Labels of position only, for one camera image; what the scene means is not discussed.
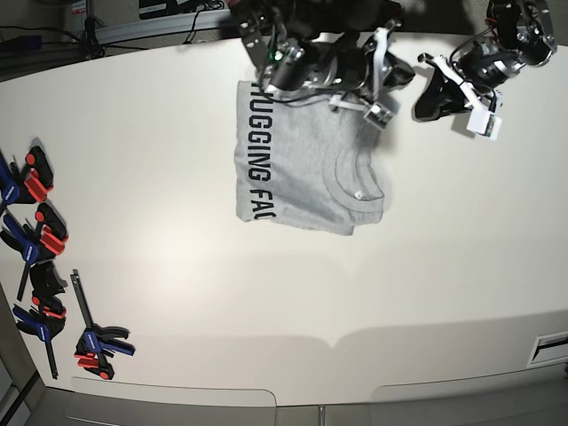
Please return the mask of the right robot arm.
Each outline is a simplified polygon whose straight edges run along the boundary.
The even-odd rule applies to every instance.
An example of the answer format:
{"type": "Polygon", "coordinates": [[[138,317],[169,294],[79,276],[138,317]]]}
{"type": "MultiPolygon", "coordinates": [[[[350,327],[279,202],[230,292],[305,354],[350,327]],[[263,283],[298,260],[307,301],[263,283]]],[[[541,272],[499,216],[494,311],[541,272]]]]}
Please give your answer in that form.
{"type": "Polygon", "coordinates": [[[389,51],[404,21],[396,1],[230,1],[259,89],[284,102],[350,93],[366,102],[403,87],[414,70],[389,51]]]}

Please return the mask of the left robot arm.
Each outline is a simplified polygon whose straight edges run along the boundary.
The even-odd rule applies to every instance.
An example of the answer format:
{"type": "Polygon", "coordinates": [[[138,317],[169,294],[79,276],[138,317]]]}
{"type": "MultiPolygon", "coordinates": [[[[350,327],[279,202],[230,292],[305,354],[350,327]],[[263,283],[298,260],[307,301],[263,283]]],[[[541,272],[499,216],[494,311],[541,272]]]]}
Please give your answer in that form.
{"type": "Polygon", "coordinates": [[[545,1],[491,1],[487,29],[445,57],[423,53],[418,60],[434,68],[428,87],[414,105],[421,122],[474,110],[494,113],[497,87],[523,67],[542,67],[556,53],[552,19],[545,1]]]}

